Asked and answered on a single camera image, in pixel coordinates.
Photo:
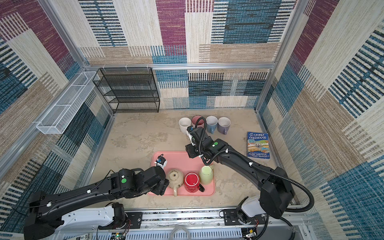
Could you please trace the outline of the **light green mug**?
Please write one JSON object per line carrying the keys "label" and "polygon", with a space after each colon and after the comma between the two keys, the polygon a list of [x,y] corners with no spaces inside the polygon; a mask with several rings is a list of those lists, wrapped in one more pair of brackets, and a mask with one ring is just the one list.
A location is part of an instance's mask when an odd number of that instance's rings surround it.
{"label": "light green mug", "polygon": [[208,185],[213,181],[214,171],[212,166],[204,166],[199,172],[200,183],[202,185]]}

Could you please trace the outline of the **beige ceramic teapot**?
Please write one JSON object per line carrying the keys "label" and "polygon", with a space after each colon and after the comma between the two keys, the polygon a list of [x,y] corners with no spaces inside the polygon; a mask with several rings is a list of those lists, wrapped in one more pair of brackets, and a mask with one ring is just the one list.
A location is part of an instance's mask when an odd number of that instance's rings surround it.
{"label": "beige ceramic teapot", "polygon": [[172,190],[173,196],[178,196],[178,189],[184,183],[184,174],[178,169],[172,169],[167,175],[167,179],[169,180],[168,187]]}

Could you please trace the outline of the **blue ceramic mug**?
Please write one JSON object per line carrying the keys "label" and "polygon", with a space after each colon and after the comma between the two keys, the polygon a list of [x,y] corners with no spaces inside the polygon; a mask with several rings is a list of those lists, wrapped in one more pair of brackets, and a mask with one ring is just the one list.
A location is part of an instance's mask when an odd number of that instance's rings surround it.
{"label": "blue ceramic mug", "polygon": [[213,134],[217,128],[217,125],[218,125],[218,119],[217,117],[215,116],[208,116],[206,118],[206,122],[207,122],[207,132],[210,133],[210,134]]}

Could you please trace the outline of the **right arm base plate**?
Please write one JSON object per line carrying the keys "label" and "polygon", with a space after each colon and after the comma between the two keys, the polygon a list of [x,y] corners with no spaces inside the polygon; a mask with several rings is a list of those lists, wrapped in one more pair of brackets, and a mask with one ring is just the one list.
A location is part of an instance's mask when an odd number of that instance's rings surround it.
{"label": "right arm base plate", "polygon": [[219,217],[224,220],[225,226],[239,226],[239,225],[264,225],[266,223],[266,216],[257,215],[247,222],[242,222],[237,215],[235,209],[224,209],[219,212]]}

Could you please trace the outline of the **blue treehouse book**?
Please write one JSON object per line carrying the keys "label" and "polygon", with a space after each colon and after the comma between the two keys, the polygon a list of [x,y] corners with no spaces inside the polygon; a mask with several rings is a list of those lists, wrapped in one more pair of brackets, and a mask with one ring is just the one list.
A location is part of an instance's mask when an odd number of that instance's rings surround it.
{"label": "blue treehouse book", "polygon": [[247,133],[247,157],[250,159],[270,159],[269,135],[267,133]]}

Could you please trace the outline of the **white ceramic mug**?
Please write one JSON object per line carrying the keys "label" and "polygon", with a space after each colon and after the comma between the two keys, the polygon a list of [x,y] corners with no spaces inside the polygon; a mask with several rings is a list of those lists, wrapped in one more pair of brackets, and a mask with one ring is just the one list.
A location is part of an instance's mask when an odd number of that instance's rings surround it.
{"label": "white ceramic mug", "polygon": [[187,131],[187,128],[190,127],[192,124],[192,121],[191,119],[189,118],[181,118],[179,120],[179,127],[180,127],[180,130],[183,134],[187,135],[188,134],[188,131]]}

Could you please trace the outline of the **purple ceramic mug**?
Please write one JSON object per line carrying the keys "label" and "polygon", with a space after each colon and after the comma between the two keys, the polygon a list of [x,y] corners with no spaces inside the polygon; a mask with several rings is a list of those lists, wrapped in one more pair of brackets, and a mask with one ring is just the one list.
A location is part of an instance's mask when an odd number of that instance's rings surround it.
{"label": "purple ceramic mug", "polygon": [[221,117],[218,119],[218,132],[226,135],[231,126],[231,120],[227,117]]}

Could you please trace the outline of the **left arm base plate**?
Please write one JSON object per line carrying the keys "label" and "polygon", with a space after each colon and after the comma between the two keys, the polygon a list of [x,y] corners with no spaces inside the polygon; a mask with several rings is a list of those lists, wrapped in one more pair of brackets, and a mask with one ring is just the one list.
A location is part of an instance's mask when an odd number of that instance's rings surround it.
{"label": "left arm base plate", "polygon": [[140,229],[143,220],[143,212],[125,212],[122,230]]}

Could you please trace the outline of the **pink ghost mug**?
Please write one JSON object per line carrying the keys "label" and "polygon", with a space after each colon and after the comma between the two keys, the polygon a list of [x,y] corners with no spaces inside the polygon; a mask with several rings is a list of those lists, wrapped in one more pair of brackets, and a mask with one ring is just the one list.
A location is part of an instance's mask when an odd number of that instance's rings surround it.
{"label": "pink ghost mug", "polygon": [[194,128],[203,128],[205,125],[204,118],[200,115],[196,115],[192,118],[192,126]]}

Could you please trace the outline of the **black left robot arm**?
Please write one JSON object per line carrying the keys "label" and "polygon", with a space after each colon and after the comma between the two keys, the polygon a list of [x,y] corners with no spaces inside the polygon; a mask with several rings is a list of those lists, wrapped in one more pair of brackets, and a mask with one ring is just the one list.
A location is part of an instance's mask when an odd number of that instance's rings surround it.
{"label": "black left robot arm", "polygon": [[121,169],[94,184],[60,194],[35,192],[30,196],[24,238],[49,237],[64,224],[62,216],[96,203],[137,198],[149,192],[162,196],[169,183],[163,168],[155,166],[145,171]]}

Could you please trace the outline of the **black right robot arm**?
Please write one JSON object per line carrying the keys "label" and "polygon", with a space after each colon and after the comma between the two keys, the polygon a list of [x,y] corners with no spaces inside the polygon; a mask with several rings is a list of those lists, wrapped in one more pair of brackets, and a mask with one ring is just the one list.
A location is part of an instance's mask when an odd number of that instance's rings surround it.
{"label": "black right robot arm", "polygon": [[282,168],[271,169],[248,159],[227,142],[212,140],[201,127],[188,127],[187,134],[191,140],[186,146],[189,158],[200,158],[206,166],[211,166],[213,162],[227,166],[260,191],[255,197],[244,198],[237,206],[237,217],[242,223],[246,224],[258,215],[269,215],[275,219],[282,217],[295,195]]}

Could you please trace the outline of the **red ceramic mug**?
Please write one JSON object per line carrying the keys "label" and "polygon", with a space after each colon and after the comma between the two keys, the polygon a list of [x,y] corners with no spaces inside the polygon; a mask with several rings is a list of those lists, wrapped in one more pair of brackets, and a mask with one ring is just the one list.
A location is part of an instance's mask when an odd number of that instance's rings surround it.
{"label": "red ceramic mug", "polygon": [[202,193],[205,192],[205,188],[200,183],[200,177],[194,172],[190,172],[185,176],[184,185],[186,191],[189,193],[196,193],[198,191]]}

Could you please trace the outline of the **pink plastic tray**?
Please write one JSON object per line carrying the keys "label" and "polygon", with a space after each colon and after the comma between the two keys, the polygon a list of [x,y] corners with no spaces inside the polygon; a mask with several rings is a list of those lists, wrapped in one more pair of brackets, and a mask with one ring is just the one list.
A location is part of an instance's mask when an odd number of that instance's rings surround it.
{"label": "pink plastic tray", "polygon": [[[155,161],[161,154],[163,154],[163,157],[167,160],[167,164],[164,168],[166,174],[173,169],[180,170],[184,176],[190,172],[199,174],[201,168],[205,166],[200,158],[190,159],[185,151],[159,151],[154,153],[151,160],[151,167],[156,165]],[[178,188],[177,194],[178,196],[212,196],[216,190],[215,179],[208,185],[203,185],[203,187],[205,188],[204,192],[197,191],[195,193],[189,193],[184,185],[182,185]]]}

